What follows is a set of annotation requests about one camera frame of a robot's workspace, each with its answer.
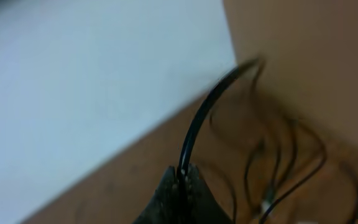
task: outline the cord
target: cord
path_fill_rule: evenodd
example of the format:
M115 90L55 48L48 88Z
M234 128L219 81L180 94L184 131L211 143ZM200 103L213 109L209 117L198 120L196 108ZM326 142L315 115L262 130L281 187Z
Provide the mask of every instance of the cord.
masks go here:
M251 208L252 214L259 214L260 207L254 205L254 203L252 203L252 199L250 196L250 190L249 190L249 183L248 183L248 173L249 173L249 169L252 165L252 161L254 161L256 155L258 153L261 153L264 149L265 149L265 141L261 140L259 142L258 146L250 153L248 160L247 160L247 164L246 164L246 172L244 173L244 191L246 193L247 203L248 203L248 206Z
M308 181L310 178L312 178L312 176L314 176L326 163L327 161L327 151L326 151L326 146L325 143L323 142L323 140L314 132L312 131L309 127L301 124L300 125L306 132L308 132L309 134L311 134L313 137L315 137L320 145L320 150L322 153L322 158L320 160L320 163L316 166L316 168L314 168L308 175L306 175L306 177L304 177L303 179L301 179L298 183L296 183L292 188L290 188L287 192L285 192L282 196L280 196L278 199L276 199L271 206L269 206L269 208L266 210L266 212L262 215L262 217L259 220L259 224L263 224L266 222L266 219L268 217L268 215L273 211L273 209L284 199L286 199L290 194L292 194L296 189L298 189L300 186L302 186L306 181Z
M177 169L177 176L179 178L179 186L180 186L181 194L184 194L184 195L186 194L186 192L185 192L185 176L187 175L187 172L188 172L188 164L189 164L189 161L190 161L191 152L192 152L193 146L195 144L197 134L200 131L200 128L201 128L201 126L203 124L203 121L204 121L205 117L207 116L208 112L213 107L215 102L223 94L223 92L233 82L235 82L241 75L243 75L245 72L249 71L251 68L254 68L254 67L257 67L257 73L256 73L255 77L252 80L252 84L251 84L251 88L250 88L250 98L251 98L252 102L256 104L257 103L257 101L255 100L256 97L254 97L255 92L256 92L256 87L257 87L258 80L259 80L259 78L260 78L260 76L262 74L262 71L264 69L264 61L259 59L259 58L252 59L252 60L246 62L245 64L243 64L241 66L238 66L237 68L235 68L232 71L230 71L213 88L213 90L209 93L209 95L206 97L206 99L201 104L200 108L198 109L193 121L190 124L190 128L189 128L189 130L188 130L188 132L186 134L186 137L185 137L185 140L184 140L184 143L183 143L183 147L182 147L182 150L181 150L181 154L180 154L180 160L179 160L179 165L178 165L178 169ZM276 153L277 153L276 163L275 163L275 167L274 167L274 170L273 170L273 173L272 173L272 179L270 181L270 188L268 188L268 190L267 190L267 196L270 197L270 199L272 199L272 200L275 197L275 191L277 189L279 189L283 185L283 183L289 178L289 175L290 175L291 171L293 170L293 168L295 166L295 162L296 162L296 158L297 158L297 154L298 154L298 143L297 143L297 139L296 139L296 133L295 133L295 130L294 130L295 122L293 120L291 120L291 119L288 119L285 116L283 118L287 122L288 126L290 127L290 135L291 135L291 143L292 143L292 157L291 157L291 160L288 163L283 175L281 176L281 178L278 180L278 182L276 184L275 182L276 182L276 179L277 179L277 174L278 174L278 170L279 170L279 167L280 167L280 161L281 161L281 148L280 148L280 145L277 144L277 147L276 147ZM212 120L213 120L212 116L210 116L209 117L209 122L211 124L211 127L212 127L212 123L213 123ZM308 175L306 175L303 179L301 179L299 182L297 182L293 187L291 187L288 191L286 191L278 199L274 200L274 202L269 206L268 209L266 209L265 213L260 218L259 224L264 224L266 222L266 219L267 219L268 215L272 212L272 210L280 202L282 202L290 194L292 194L296 189L301 187L305 182L307 182L310 178L312 178L312 176L314 176L324 166L325 162L327 161L326 146L325 146L323 140L313 130L311 130L309 127L305 126L304 124L298 124L298 125L302 129L304 129L307 133L309 133L315 139L318 140L319 148L320 148L321 154L322 154L322 158L320 160L320 163ZM276 136L274 134L272 134L272 137L273 137L273 140L276 143L278 143L278 140L277 140L277 138L276 138ZM253 210L258 210L260 208L256 207L252 203L252 200L250 198L250 190L249 190L249 183L248 183L248 173L249 173L249 169L250 169L250 167L252 165L252 162L254 161L257 153L260 152L263 148L264 148L264 140L262 140L260 142L259 146L250 153L250 156L249 156L247 164L246 164L246 171L245 171L245 174L244 174L244 189L245 189L245 192L246 192L247 202L248 202L250 208L253 209ZM347 222L348 224L353 224L358 220L358 177L350 168L345 168L345 170L347 170L347 173L349 174L349 177L354 182L356 192L357 192L356 207L354 209L354 213L352 214L352 218ZM237 212L237 200L236 200L235 194L234 195L232 194L232 197L233 197L233 202L235 204L233 206L234 207L233 222L235 223L236 222L236 212Z
M355 170L353 170L348 163L342 162L340 163L339 166L342 169L342 171L345 172L347 176L350 178L350 180L353 183L354 189L356 190L356 195L357 195L356 204L354 205L352 216L346 222L347 224L355 224L358 221L358 176Z
M182 177L183 179L184 176L187 175L190 156L196 141L197 134L200 131L201 125L203 124L203 121L212 106L233 82L235 82L241 75L249 71L251 68L260 65L260 63L261 59L255 58L236 67L235 69L231 70L208 94L198 109L186 134L180 154L177 176Z

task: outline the wooden floor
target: wooden floor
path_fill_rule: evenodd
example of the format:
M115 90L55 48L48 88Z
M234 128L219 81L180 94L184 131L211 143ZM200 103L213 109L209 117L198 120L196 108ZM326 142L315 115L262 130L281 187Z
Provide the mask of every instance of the wooden floor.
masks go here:
M24 223L132 223L150 200L164 170L169 165L177 166L183 138L202 99L112 158ZM275 110L268 108L264 110L268 111L264 118L281 139L282 164L286 164L291 148L288 129ZM222 176L231 180L238 201L237 222L248 223L244 169L250 150L265 136L265 128L249 104L239 97L219 100L213 114L213 127L204 122L191 161L199 166L216 200L228 214L232 211L232 198ZM297 133L300 151L296 169L284 189L309 172L319 160L316 141L301 130ZM351 214L356 195L351 181L338 169L338 163L347 161L358 173L358 151L327 134L323 136L329 151L327 164L277 207L271 223L345 223ZM274 145L270 142L266 155L258 159L250 171L255 202L271 176L275 157Z

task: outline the cable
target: cable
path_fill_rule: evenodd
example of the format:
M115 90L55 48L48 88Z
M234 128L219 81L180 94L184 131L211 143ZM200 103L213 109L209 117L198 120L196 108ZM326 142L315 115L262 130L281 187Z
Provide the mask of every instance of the cable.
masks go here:
M346 162L340 163L340 168L350 178L350 180L352 181L354 188L356 190L356 195L357 195L356 204L354 206L352 216L346 222L347 224L355 224L358 221L358 176L357 176L356 172L352 169L352 167Z
M264 62L260 61L259 63L256 63L256 64L259 64L259 66L257 67L257 73L255 74L254 78L252 79L252 83L251 83L251 87L250 87L250 99L251 99L251 102L254 103L255 109L258 109L259 107L257 105L257 100L256 100L255 95L256 95L256 88L257 88L258 81L259 81L260 76L262 74L262 71L264 69ZM297 139L296 139L296 132L295 132L296 121L286 117L284 114L282 114L282 118L284 119L284 121L286 122L286 124L287 124L287 126L289 127L289 130L290 130L292 155L291 155L291 159L290 159L287 167L285 168L281 178L279 178L277 184L275 182L276 182L276 179L277 179L278 169L279 169L280 161L281 161L281 148L280 148L280 145L278 144L278 139L276 138L276 136L274 134L272 134L273 133L272 130L270 130L269 127L265 124L265 127L267 128L268 133L271 134L271 136L273 137L273 140L277 143L277 147L276 147L276 153L277 153L277 155L276 155L276 163L275 163L275 167L274 167L274 170L273 170L273 173L272 173L272 178L270 180L270 187L268 187L268 189L266 191L266 194L265 194L266 198L270 199L270 202L274 199L275 192L285 183L286 180L288 180L288 178L289 178L289 176L291 174L291 171L293 170L293 168L295 166L296 158L297 158L297 155L298 155L298 142L297 142ZM213 126L213 112L211 113L211 115L209 117L209 123L210 123L211 129L214 129L213 128L214 127ZM321 155L322 155L320 163L307 176L305 176L298 183L296 183L293 187L291 187L287 192L285 192L278 199L276 199L274 202L272 202L271 205L269 206L269 208L265 211L265 213L262 215L261 219L259 220L259 224L265 223L268 215L272 212L272 210L280 202L282 202L290 194L292 194L296 189L301 187L305 182L307 182L310 178L312 178L312 176L314 176L324 166L325 162L327 161L326 146L325 146L323 140L313 130L311 130L309 127L305 126L304 124L298 124L298 125L304 131L306 131L308 134L312 135L315 139L318 140L319 148L321 150ZM192 137L190 130L189 130L188 134L186 135L186 138L188 136ZM246 199L247 199L247 203L249 204L249 207L251 208L253 213L260 213L261 207L254 205L253 202L252 202L252 199L250 197L248 174L249 174L249 169L250 169L253 161L256 158L256 155L263 151L264 145L265 145L264 140L261 140L261 142L259 142L257 148L255 148L253 151L250 152L250 155L249 155L247 163L246 163L246 171L244 173L244 190L245 190L245 193L246 193ZM186 142L185 142L184 145L183 145L183 149L182 149L181 161L186 156L186 151L184 151L184 149L186 149L186 147L188 147L188 145L186 145ZM344 165L344 166L342 166L342 168L344 169L344 171L346 171L346 173L348 174L350 179L353 181L354 186L355 186L355 190L356 190L356 194L357 194L357 201L356 201L354 211L352 213L351 218L346 222L347 224L354 224L354 223L356 223L358 221L358 176L351 169L351 167L349 165Z
M258 104L258 101L257 101L256 88L258 86L259 80L260 80L260 78L262 76L262 73L264 71L264 68L265 68L265 63L263 62L261 64L261 66L259 66L257 68L257 71L256 71L255 76L253 77L253 79L251 81L251 86L250 86L250 102L254 105L254 109L257 110L256 115L257 115L258 120L261 123L264 123L264 119L260 116L260 114L262 114L262 112L258 111L259 104ZM275 148L276 149L276 161L275 161L275 165L274 165L273 172L272 172L272 178L270 179L270 186L267 188L267 190L265 192L265 195L267 197L274 198L274 195L275 195L275 181L276 181L276 178L277 178L277 175L278 175L278 170L280 168L282 150L281 150L280 141L278 140L278 137L276 137L274 131L272 131L269 128L268 124L264 123L264 127L266 128L266 131L272 137L272 139L273 139L273 141L274 141L274 143L276 145L276 148Z
M322 158L320 163L317 165L316 168L314 168L306 177L304 177L303 179L301 179L298 183L296 183L292 188L290 188L287 192L285 192L282 196L280 196L278 199L276 199L271 206L269 206L269 208L266 210L266 212L262 215L262 217L259 220L259 224L263 224L266 222L266 219L268 217L268 215L273 211L273 209L284 199L286 199L290 194L292 194L296 189L298 189L300 186L302 186L306 181L308 181L310 178L312 178L312 176L314 176L325 164L325 162L327 161L327 151L326 151L326 146L323 142L323 140L321 140L321 138L314 132L312 131L310 128L308 128L305 125L301 124L301 127L308 133L310 133L312 136L314 136L320 145L320 149L321 149L321 153L322 153Z
M292 169L295 166L295 162L296 162L296 158L298 157L298 143L296 141L296 134L295 134L295 129L294 129L294 121L291 120L290 118L287 118L286 116L283 116L284 120L287 123L287 126L290 129L290 136L291 136L291 145L292 145L292 155L291 155L291 160L289 161L287 168L285 169L282 177L280 178L280 180L277 182L277 186L275 186L275 189L279 189L284 182L288 179Z
M191 152L193 150L197 134L200 131L201 125L203 124L203 121L212 106L234 81L236 81L241 75L249 71L251 68L260 65L260 63L261 59L255 58L231 70L208 94L208 96L198 109L186 134L180 154L177 176L183 178L187 175L188 164L190 161Z
M258 144L258 146L250 153L247 164L246 164L246 172L244 173L244 191L246 193L246 199L248 206L251 208L252 214L258 214L260 213L260 207L256 206L252 203L252 199L250 196L250 190L249 190L249 183L248 183L248 173L249 169L252 165L252 161L254 161L256 155L260 152L262 152L265 149L265 141L261 140Z

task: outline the white surface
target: white surface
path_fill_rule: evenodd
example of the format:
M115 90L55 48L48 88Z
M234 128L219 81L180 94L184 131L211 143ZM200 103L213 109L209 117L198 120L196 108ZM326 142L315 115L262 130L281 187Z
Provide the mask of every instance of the white surface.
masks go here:
M220 0L0 5L0 223L28 217L234 64Z

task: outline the wire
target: wire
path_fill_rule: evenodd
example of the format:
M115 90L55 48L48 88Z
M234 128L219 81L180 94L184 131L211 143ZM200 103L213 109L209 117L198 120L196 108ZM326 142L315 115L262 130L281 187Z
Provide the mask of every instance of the wire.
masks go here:
M244 190L246 193L246 199L247 199L247 203L248 206L251 208L251 213L254 214L259 214L260 213L260 207L256 206L252 203L252 199L250 196L250 190L249 190L249 183L248 183L248 173L249 173L249 169L252 165L252 161L254 161L256 155L260 152L262 152L265 149L265 141L261 140L258 144L258 146L250 153L248 160L247 160L247 164L246 164L246 172L244 173Z
M186 134L183 147L180 154L180 160L179 165L177 169L177 176L179 178L179 186L181 194L186 194L185 192L185 176L188 172L188 164L190 161L191 152L193 150L193 146L195 144L195 140L197 137L198 132L200 131L200 128L203 124L203 121L207 114L209 113L210 109L214 106L215 102L219 99L219 97L223 94L223 92L233 83L235 82L241 75L243 75L245 72L249 71L250 69L256 67L257 72L252 79L251 88L250 88L250 99L251 102L254 103L255 109L258 109L257 100L256 100L256 88L258 81L260 79L260 76L262 74L262 71L264 69L264 61L260 58L252 59L245 64L238 66L237 68L230 71L209 93L209 95L206 97L204 102L201 104L200 108L198 109L194 119L192 120L190 124L190 128ZM276 143L276 163L275 167L273 169L272 178L270 180L270 185L267 188L265 196L271 200L275 198L275 192L284 184L284 182L289 178L291 171L293 170L296 162L296 158L298 155L298 141L296 138L296 132L295 132L295 126L296 122L292 119L287 118L285 115L283 115L283 119L287 123L288 127L290 128L290 136L291 136L291 145L292 145L292 156L291 160L289 161L286 169L284 170L283 175L281 178L279 178L278 182L276 183L278 170L280 167L281 162L281 147L279 144L279 141L277 137L273 134L273 131L269 129L268 125L265 125L267 128L268 134L273 137L273 140ZM213 129L213 113L211 113L209 117L209 123L211 125L211 128ZM319 143L319 148L321 151L321 160L320 163L303 179L301 179L299 182L297 182L293 187L291 187L288 191L286 191L283 195L281 195L278 199L274 200L271 206L265 211L265 213L261 216L259 220L259 224L264 224L267 220L267 217L272 212L272 210L284 199L286 199L290 194L292 194L296 189L301 187L305 182L307 182L309 179L311 179L326 163L327 161L327 151L326 146L323 140L309 127L305 126L304 124L297 124L300 126L304 131L306 131L308 134L312 135ZM257 148L254 149L247 160L246 164L246 171L244 173L244 190L246 193L247 203L249 204L249 207L251 208L252 212L258 212L260 213L260 207L255 206L252 203L252 199L250 197L250 190L249 190L249 183L248 183L248 174L249 169L253 163L253 161L256 158L257 153L263 151L265 143L264 139L261 140L261 142L258 144ZM352 214L351 219L347 222L348 224L354 224L358 220L358 176L356 173L350 168L350 166L344 166L344 170L348 173L349 177L353 181L357 193L357 202L354 209L354 212ZM231 193L233 197L233 222L236 222L236 213L237 213L237 199L235 193L233 194L232 188Z
M254 105L254 109L257 110L256 111L256 115L258 120L264 124L264 127L266 128L266 131L268 133L268 135L270 135L274 141L274 144L276 145L276 161L275 161L275 165L273 168L273 172L272 172L272 178L270 179L270 186L267 188L265 195L267 197L270 198L274 198L275 195L275 181L277 179L277 175L278 175L278 170L280 168L280 163L281 163L281 155L282 155L282 150L281 150L281 145L279 143L278 137L275 135L275 132L271 130L271 128L269 127L268 124L266 124L264 122L263 117L261 117L260 114L262 114L261 111L259 110L259 102L257 100L257 86L259 83L259 80L262 76L262 73L264 71L265 68L265 63L262 62L261 66L259 66L257 68L257 71L251 81L251 86L250 86L250 102Z
M340 168L347 174L350 180L353 182L354 188L356 190L357 200L353 209L352 216L346 222L347 224L355 224L358 221L358 176L356 172L352 169L352 167L346 163L340 163Z
M296 134L295 134L295 129L294 129L294 121L287 118L286 116L283 116L284 120L287 123L287 126L290 129L290 136L291 136L291 145L292 145L292 155L291 155L291 160L287 165L287 168L285 169L282 177L280 178L280 180L277 182L277 186L275 187L275 189L279 189L284 182L288 179L288 177L290 176L291 171L293 170L294 166L295 166L295 162L296 162L296 158L298 157L298 143L296 141Z
M300 186L302 186L306 181L308 181L310 178L312 178L312 176L314 176L326 163L327 161L327 151L326 151L326 146L325 143L323 142L323 140L321 140L321 138L314 132L312 131L309 127L305 126L305 125L300 125L306 132L310 133L312 136L314 136L320 145L320 149L321 149L321 153L322 153L322 158L320 160L320 163L303 179L301 179L298 183L296 183L292 188L290 188L287 192L285 192L282 196L280 196L278 199L276 199L271 206L269 206L269 208L266 210L266 212L262 215L262 217L259 220L259 224L263 224L266 222L266 219L268 217L268 215L273 211L273 209L284 199L286 199L290 194L292 194L296 189L298 189Z
M255 58L231 70L208 94L198 109L186 134L180 154L177 176L184 178L184 176L187 175L188 164L197 134L200 131L201 125L203 124L203 121L212 106L233 82L235 82L241 75L249 71L251 68L260 65L260 63L261 59Z

